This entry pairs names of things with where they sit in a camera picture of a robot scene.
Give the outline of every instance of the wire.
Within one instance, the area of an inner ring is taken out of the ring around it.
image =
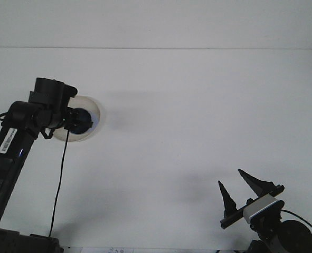
[[[60,182],[59,182],[59,186],[58,186],[58,188],[57,188],[57,193],[56,193],[56,197],[55,197],[54,211],[53,211],[53,213],[52,213],[51,226],[50,226],[50,231],[49,231],[49,236],[48,236],[48,237],[51,236],[52,227],[54,226],[54,219],[55,219],[55,212],[56,212],[56,204],[57,204],[57,198],[59,197],[60,188],[61,188],[61,183],[62,183],[63,164],[64,164],[65,151],[67,150],[68,139],[69,139],[69,130],[67,131],[67,138],[65,139],[65,146],[64,146],[64,151],[63,151],[63,156],[62,156],[62,162],[61,162]]]
[[[288,211],[288,210],[281,210],[282,212],[286,212],[286,213],[289,213],[290,215],[294,215],[295,217],[299,218],[300,220],[302,220],[303,222],[305,222],[307,225],[309,225],[311,228],[312,228],[312,224],[309,223],[307,220],[305,220],[304,218],[296,215],[295,213],[291,212],[291,211]]]

